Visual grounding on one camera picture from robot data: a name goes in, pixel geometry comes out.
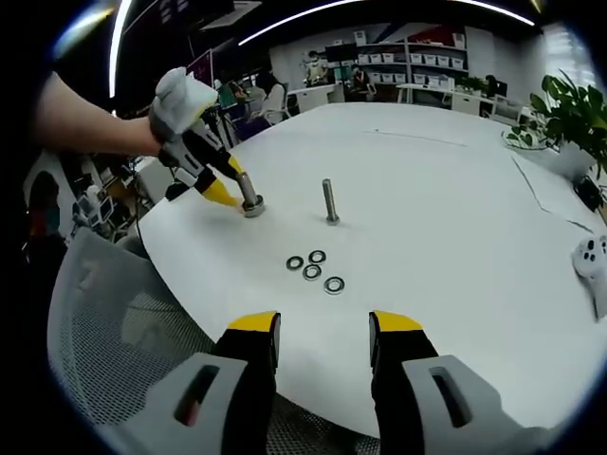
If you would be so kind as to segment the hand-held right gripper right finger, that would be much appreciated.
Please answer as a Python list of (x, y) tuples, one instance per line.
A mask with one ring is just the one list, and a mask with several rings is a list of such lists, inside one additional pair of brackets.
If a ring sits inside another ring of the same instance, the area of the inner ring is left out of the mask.
[(440, 355), (415, 320), (369, 314), (371, 394), (383, 454), (533, 454), (536, 431), (454, 355)]

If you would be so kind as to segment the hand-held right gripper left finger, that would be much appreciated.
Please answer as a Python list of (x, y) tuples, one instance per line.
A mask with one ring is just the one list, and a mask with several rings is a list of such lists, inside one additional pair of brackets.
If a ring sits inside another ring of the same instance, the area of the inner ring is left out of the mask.
[(120, 426), (123, 454), (263, 454), (276, 393), (281, 315), (245, 315), (184, 361)]

